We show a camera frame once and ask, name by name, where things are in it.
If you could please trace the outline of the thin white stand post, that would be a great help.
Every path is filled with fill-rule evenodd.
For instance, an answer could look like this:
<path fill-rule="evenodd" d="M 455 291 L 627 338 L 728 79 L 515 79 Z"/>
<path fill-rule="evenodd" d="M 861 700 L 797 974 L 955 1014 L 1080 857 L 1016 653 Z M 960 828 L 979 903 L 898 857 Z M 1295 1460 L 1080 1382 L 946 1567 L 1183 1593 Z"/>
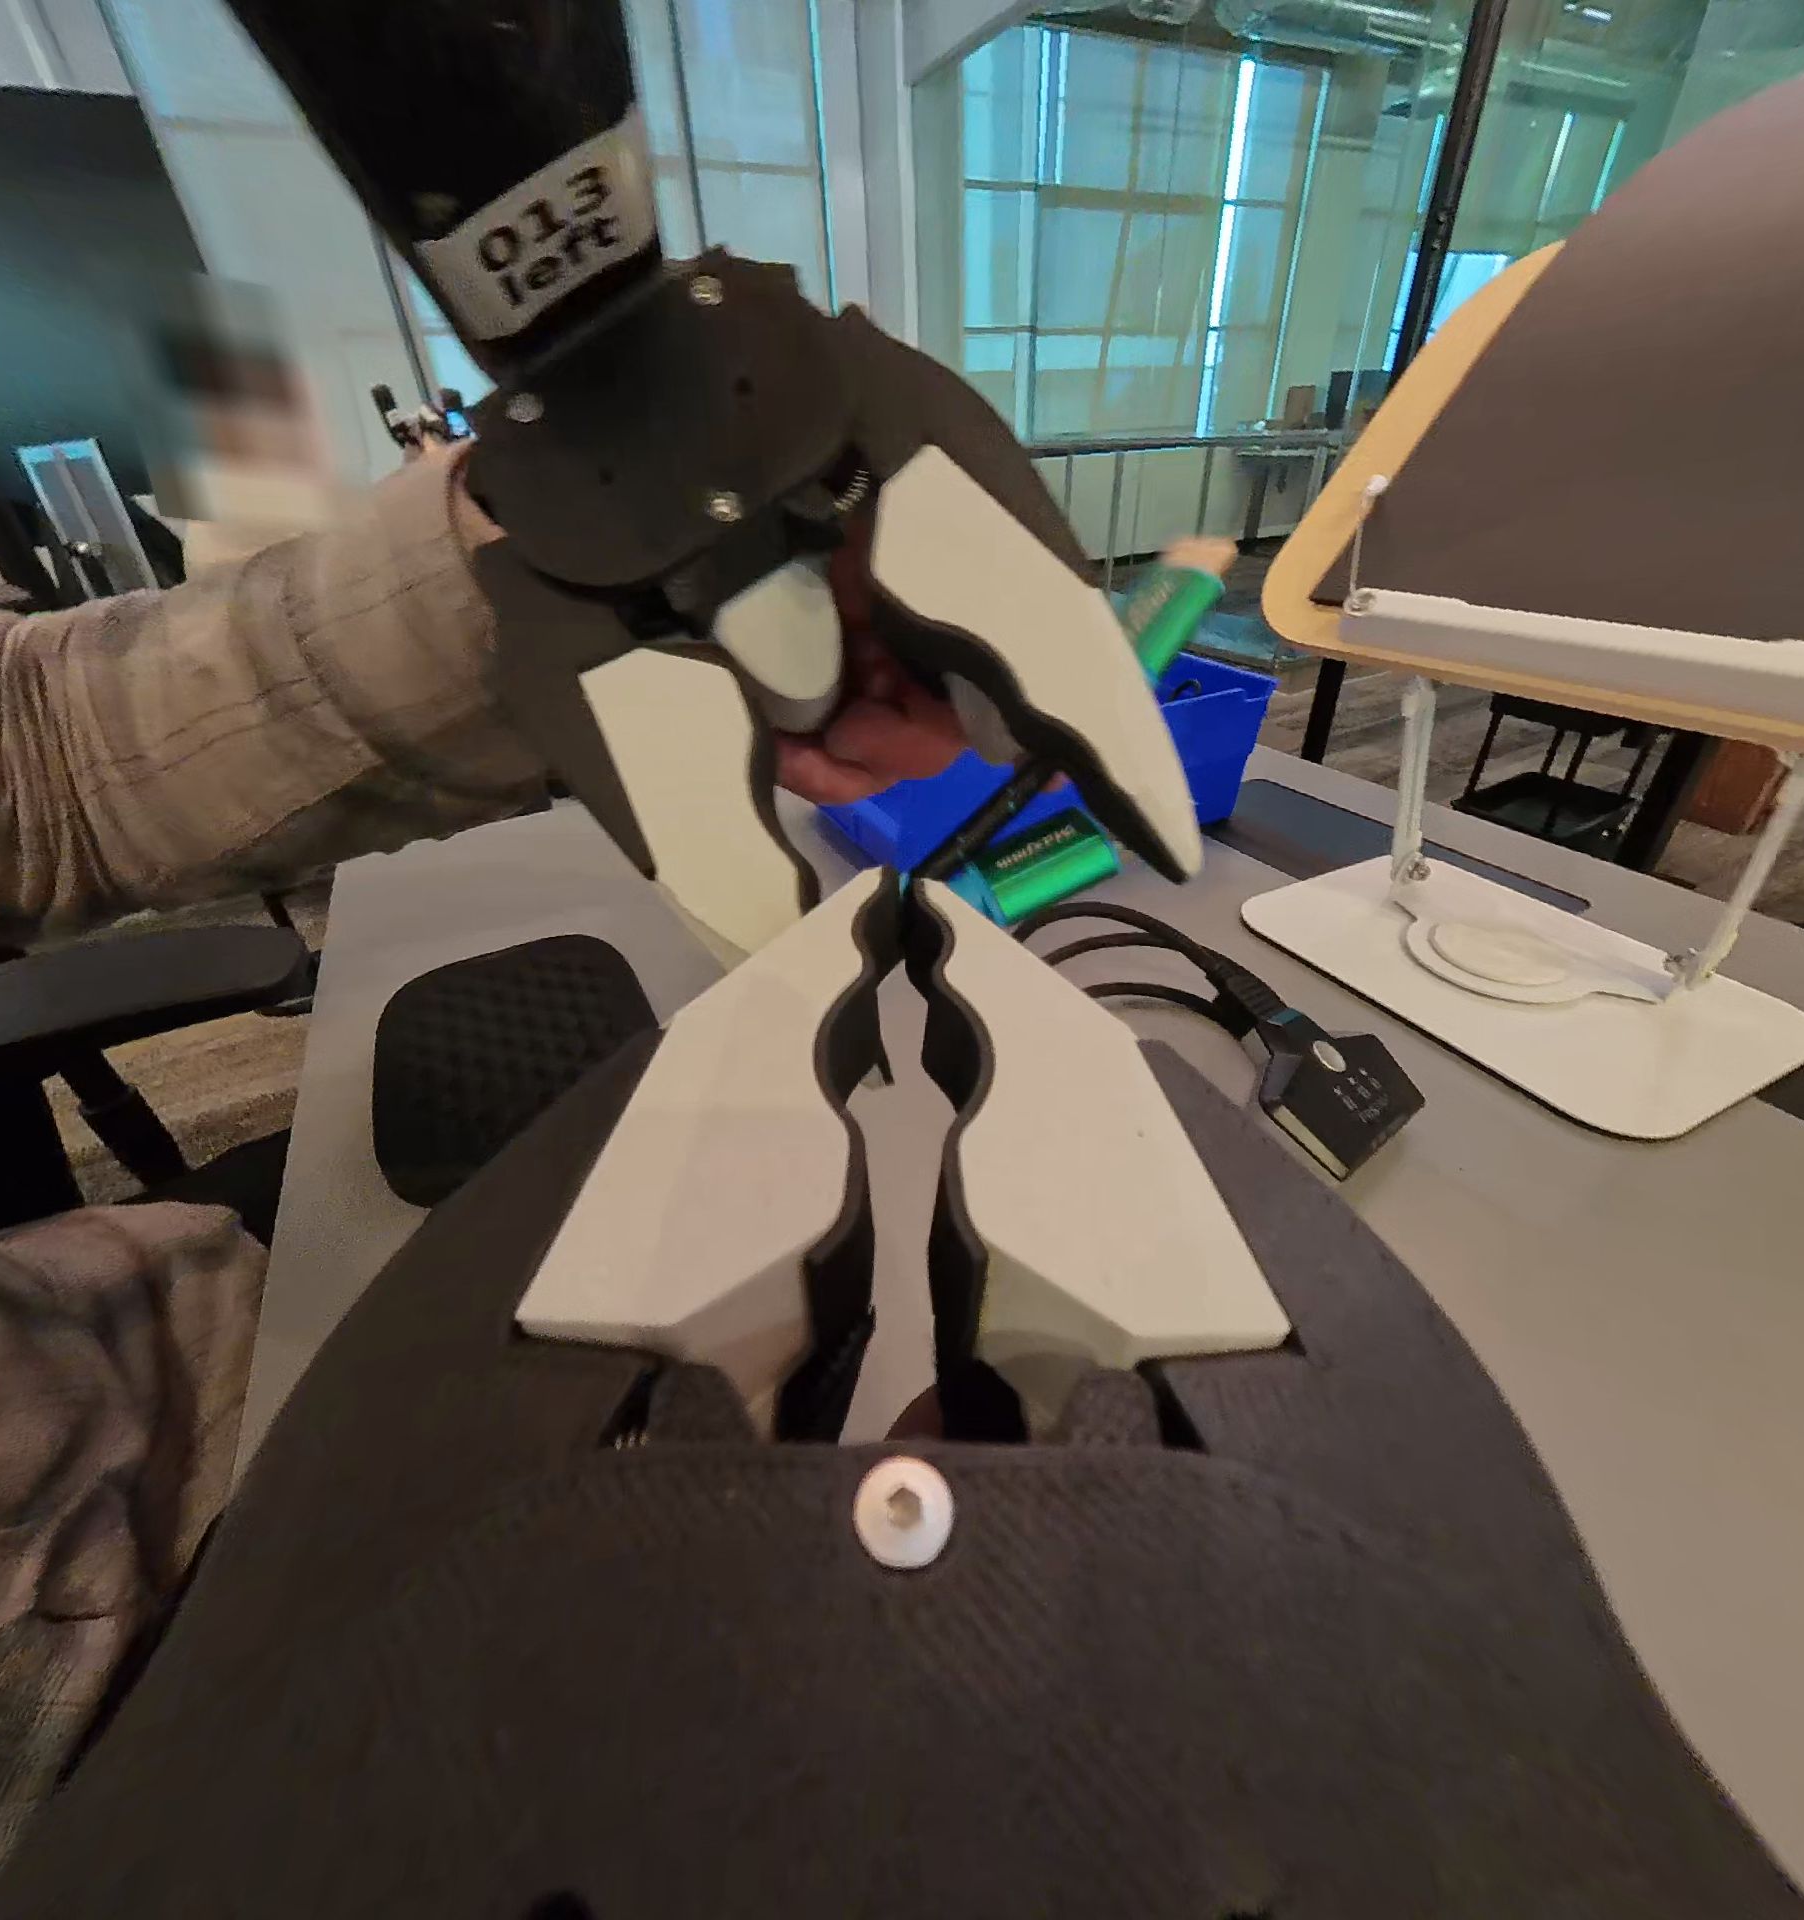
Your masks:
<path fill-rule="evenodd" d="M 1739 927 L 1750 927 L 1783 838 L 1798 836 L 1798 823 L 1804 823 L 1804 755 L 1783 755 L 1783 790 L 1767 808 L 1767 828 L 1752 836 L 1752 857 L 1750 857 L 1735 902 L 1720 903 L 1707 946 L 1665 954 L 1665 979 L 1675 979 L 1665 998 L 1675 994 L 1707 994 L 1720 979 L 1720 962 L 1735 954 L 1735 944 L 1739 944 Z"/>
<path fill-rule="evenodd" d="M 1392 768 L 1392 851 L 1386 851 L 1386 889 L 1418 889 L 1429 878 L 1425 866 L 1425 790 L 1429 790 L 1429 737 L 1438 737 L 1438 684 L 1400 684 L 1400 768 Z"/>

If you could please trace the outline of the person's left hand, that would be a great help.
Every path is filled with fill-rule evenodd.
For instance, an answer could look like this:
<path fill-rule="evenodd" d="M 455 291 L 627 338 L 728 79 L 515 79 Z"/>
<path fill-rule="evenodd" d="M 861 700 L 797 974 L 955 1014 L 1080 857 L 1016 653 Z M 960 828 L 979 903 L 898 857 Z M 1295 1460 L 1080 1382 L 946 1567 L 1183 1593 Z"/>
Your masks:
<path fill-rule="evenodd" d="M 818 736 L 778 736 L 778 790 L 858 808 L 969 755 L 960 713 L 924 692 L 871 621 L 871 520 L 828 561 L 843 614 L 843 701 Z"/>

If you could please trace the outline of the blue plastic bin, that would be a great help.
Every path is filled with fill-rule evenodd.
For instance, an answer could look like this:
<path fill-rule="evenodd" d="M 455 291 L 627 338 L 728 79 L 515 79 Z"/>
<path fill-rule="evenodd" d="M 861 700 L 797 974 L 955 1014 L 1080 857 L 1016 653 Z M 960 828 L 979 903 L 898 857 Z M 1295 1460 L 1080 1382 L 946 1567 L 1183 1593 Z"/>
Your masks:
<path fill-rule="evenodd" d="M 1272 701 L 1272 678 L 1176 653 L 1155 684 L 1155 701 L 1163 701 L 1163 725 L 1172 725 L 1172 748 L 1193 790 L 1193 823 L 1198 828 L 1226 823 L 1243 790 L 1243 761 Z M 955 755 L 943 775 L 889 781 L 858 808 L 818 808 L 818 823 L 843 838 L 843 857 L 912 872 L 1007 781 L 1016 768 L 988 755 Z"/>

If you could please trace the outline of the white plastic bar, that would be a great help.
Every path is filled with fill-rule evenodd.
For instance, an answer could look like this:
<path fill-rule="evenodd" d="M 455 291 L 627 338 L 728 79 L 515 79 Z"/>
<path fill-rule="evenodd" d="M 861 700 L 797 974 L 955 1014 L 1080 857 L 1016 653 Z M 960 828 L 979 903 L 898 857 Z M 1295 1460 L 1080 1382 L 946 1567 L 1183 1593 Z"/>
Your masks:
<path fill-rule="evenodd" d="M 1572 684 L 1633 701 L 1804 736 L 1804 637 L 1665 633 L 1622 621 L 1490 614 L 1464 594 L 1360 586 L 1348 653 L 1407 653 L 1505 684 Z"/>

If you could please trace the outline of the person's left forearm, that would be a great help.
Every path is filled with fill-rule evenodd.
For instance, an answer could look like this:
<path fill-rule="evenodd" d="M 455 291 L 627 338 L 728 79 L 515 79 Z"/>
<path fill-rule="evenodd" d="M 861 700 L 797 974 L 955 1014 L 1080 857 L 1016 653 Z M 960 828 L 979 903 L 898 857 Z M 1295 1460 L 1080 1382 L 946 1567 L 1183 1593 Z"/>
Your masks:
<path fill-rule="evenodd" d="M 550 808 L 465 448 L 183 586 L 0 614 L 0 944 L 283 889 Z"/>

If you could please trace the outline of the black partition panel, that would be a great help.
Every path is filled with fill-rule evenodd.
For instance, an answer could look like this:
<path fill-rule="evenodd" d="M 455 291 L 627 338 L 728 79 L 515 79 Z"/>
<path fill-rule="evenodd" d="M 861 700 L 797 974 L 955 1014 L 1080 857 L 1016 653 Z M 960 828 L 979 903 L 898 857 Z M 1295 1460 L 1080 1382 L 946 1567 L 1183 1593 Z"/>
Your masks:
<path fill-rule="evenodd" d="M 23 448 L 91 439 L 151 498 L 139 324 L 203 274 L 151 119 L 120 91 L 0 88 L 0 498 Z"/>

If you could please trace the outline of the black floor lamp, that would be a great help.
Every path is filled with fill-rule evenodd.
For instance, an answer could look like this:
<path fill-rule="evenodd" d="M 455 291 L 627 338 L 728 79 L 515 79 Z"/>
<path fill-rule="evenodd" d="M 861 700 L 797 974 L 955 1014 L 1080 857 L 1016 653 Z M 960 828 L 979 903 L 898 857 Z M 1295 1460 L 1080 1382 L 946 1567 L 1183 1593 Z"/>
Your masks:
<path fill-rule="evenodd" d="M 1425 350 L 1425 338 L 1461 304 L 1471 304 L 1507 264 L 1507 253 L 1451 253 L 1461 209 L 1464 209 L 1471 134 L 1480 134 L 1490 88 L 1497 88 L 1505 29 L 1507 29 L 1507 0 L 1471 0 L 1464 50 L 1461 50 L 1461 88 L 1451 88 L 1451 116 L 1448 116 L 1448 134 L 1438 134 L 1425 228 L 1418 228 L 1418 274 L 1407 274 L 1407 304 L 1400 304 L 1400 334 L 1392 334 L 1392 374 Z"/>

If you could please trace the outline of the wooden-edged black board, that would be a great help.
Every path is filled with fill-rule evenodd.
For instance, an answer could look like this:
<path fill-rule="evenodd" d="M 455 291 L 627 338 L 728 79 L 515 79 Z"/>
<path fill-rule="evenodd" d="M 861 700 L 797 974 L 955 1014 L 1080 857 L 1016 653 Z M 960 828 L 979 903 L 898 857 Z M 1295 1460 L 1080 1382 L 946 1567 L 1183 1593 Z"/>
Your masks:
<path fill-rule="evenodd" d="M 1366 527 L 1366 586 L 1804 637 L 1804 79 L 1712 116 L 1564 244 L 1505 264 L 1407 362 L 1272 554 L 1280 637 L 1497 692 L 1336 637 L 1375 472 L 1386 498 Z M 1804 755 L 1804 736 L 1572 684 L 1505 692 Z"/>

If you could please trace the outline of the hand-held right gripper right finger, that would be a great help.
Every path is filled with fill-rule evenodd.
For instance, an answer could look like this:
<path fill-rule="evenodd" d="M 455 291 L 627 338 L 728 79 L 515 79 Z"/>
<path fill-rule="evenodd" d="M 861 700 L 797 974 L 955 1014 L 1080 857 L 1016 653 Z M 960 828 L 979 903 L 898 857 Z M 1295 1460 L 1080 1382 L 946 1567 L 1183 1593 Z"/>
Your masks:
<path fill-rule="evenodd" d="M 906 979 L 946 1099 L 924 1230 L 943 1435 L 1019 1448 L 1088 1370 L 1295 1336 L 1131 1024 L 946 886 L 906 902 Z"/>

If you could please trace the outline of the black mouse pad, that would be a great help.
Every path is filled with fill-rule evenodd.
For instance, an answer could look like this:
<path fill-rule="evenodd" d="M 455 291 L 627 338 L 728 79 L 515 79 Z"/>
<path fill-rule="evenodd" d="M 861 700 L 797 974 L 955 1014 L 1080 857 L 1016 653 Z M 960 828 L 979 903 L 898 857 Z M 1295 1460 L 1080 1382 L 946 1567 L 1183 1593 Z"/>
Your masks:
<path fill-rule="evenodd" d="M 392 1190 L 437 1209 L 650 1026 L 643 974 L 595 933 L 550 933 L 409 979 L 392 994 L 364 1066 L 364 1135 Z"/>

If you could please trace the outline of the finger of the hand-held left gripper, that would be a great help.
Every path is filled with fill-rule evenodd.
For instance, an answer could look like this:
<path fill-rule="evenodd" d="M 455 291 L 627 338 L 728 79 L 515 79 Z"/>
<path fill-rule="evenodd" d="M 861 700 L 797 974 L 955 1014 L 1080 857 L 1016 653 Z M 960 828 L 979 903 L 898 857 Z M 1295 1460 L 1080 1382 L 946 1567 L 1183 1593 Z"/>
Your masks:
<path fill-rule="evenodd" d="M 740 962 L 818 903 L 815 866 L 778 823 L 778 737 L 718 648 L 630 648 L 585 671 L 643 872 L 691 933 Z"/>
<path fill-rule="evenodd" d="M 1198 878 L 1198 813 L 1113 605 L 943 448 L 877 492 L 871 614 L 898 659 L 969 684 L 1155 878 Z"/>

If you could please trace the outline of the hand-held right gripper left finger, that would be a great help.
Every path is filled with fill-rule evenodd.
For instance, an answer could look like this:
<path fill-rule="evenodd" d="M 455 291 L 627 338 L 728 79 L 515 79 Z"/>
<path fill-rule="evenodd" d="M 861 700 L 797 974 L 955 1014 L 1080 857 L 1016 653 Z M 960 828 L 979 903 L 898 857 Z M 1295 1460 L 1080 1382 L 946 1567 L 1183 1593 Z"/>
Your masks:
<path fill-rule="evenodd" d="M 906 886 L 849 878 L 656 1045 L 515 1327 L 732 1382 L 763 1435 L 835 1448 L 877 1327 L 871 1144 Z"/>

